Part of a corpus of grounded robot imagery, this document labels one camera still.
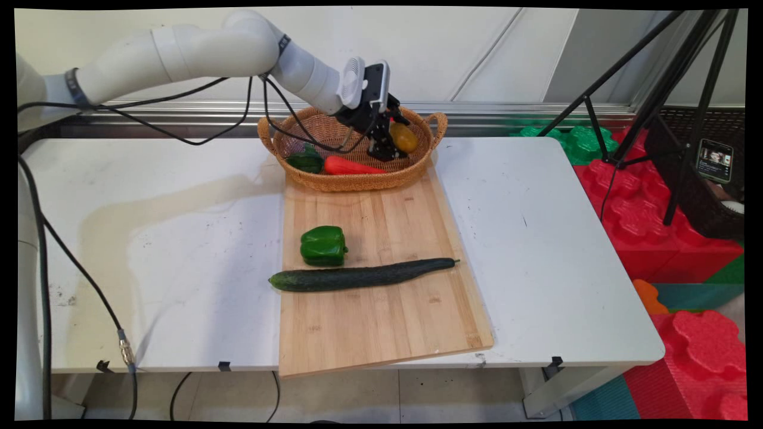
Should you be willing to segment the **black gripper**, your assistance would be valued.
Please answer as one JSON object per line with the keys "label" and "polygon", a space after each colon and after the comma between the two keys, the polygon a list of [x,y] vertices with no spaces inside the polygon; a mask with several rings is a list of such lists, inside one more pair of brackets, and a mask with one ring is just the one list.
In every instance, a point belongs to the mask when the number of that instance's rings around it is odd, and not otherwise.
{"label": "black gripper", "polygon": [[343,107],[336,112],[336,120],[369,138],[366,154],[380,162],[392,162],[401,157],[390,135],[390,125],[411,124],[401,111],[399,100],[392,94],[382,102],[363,101],[357,108]]}

